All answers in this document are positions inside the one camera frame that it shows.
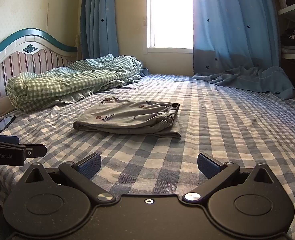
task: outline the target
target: window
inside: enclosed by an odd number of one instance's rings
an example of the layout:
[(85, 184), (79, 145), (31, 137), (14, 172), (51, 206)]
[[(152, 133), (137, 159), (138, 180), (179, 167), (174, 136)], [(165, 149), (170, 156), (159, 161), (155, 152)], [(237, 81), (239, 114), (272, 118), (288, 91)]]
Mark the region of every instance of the window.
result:
[(193, 48), (192, 0), (147, 0), (147, 47)]

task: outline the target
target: blue gingham bedsheet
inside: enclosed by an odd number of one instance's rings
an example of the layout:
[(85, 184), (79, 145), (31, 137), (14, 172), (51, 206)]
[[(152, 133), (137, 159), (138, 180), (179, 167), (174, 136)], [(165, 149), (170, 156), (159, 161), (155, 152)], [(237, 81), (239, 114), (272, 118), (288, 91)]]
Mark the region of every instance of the blue gingham bedsheet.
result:
[[(72, 123), (106, 97), (180, 104), (181, 139), (75, 131)], [(29, 163), (57, 167), (100, 153), (102, 167), (92, 178), (115, 194), (183, 195), (206, 180), (197, 167), (199, 152), (241, 167), (266, 162), (295, 207), (295, 101), (268, 93), (218, 87), (185, 76), (152, 75), (140, 83), (89, 96), (78, 103), (31, 114), (15, 111), (4, 131), (22, 144), (45, 144), (48, 153)], [(30, 165), (0, 165), (0, 203)], [(295, 239), (295, 218), (289, 230)]]

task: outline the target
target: teal headboard trim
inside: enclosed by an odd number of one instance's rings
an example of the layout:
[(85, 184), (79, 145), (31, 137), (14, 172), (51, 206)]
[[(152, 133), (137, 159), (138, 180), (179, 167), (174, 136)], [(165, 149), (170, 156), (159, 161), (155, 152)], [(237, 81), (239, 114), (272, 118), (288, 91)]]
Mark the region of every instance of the teal headboard trim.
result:
[(6, 39), (4, 39), (0, 43), (0, 52), (3, 51), (7, 46), (9, 46), (13, 41), (16, 41), (17, 39), (22, 38), (24, 36), (28, 36), (28, 35), (39, 36), (61, 50), (64, 50), (67, 52), (78, 52), (77, 47), (71, 47), (71, 46), (65, 45), (59, 42), (58, 40), (56, 40), (55, 38), (53, 38), (48, 33), (39, 29), (34, 29), (34, 28), (22, 29), (8, 36)]

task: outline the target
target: wall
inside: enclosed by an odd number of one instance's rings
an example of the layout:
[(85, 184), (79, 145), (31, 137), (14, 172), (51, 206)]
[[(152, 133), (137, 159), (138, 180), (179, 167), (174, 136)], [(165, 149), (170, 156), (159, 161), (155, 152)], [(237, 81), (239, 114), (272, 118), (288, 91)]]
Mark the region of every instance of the wall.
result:
[(17, 30), (37, 28), (74, 46), (78, 10), (79, 0), (0, 0), (0, 42)]
[(115, 10), (120, 55), (136, 57), (154, 74), (193, 75), (193, 54), (144, 54), (146, 0), (115, 0)]

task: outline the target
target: blue gripper pad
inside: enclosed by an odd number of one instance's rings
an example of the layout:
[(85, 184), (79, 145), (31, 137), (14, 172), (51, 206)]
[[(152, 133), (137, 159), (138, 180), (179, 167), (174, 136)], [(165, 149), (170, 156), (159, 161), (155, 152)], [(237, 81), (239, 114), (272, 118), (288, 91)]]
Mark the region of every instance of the blue gripper pad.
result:
[(74, 164), (73, 168), (84, 177), (91, 179), (101, 168), (101, 156), (98, 153), (93, 153)]
[(0, 142), (19, 144), (19, 138), (12, 135), (0, 135)]
[(214, 177), (224, 167), (222, 163), (203, 153), (200, 153), (197, 157), (197, 166), (208, 179)]

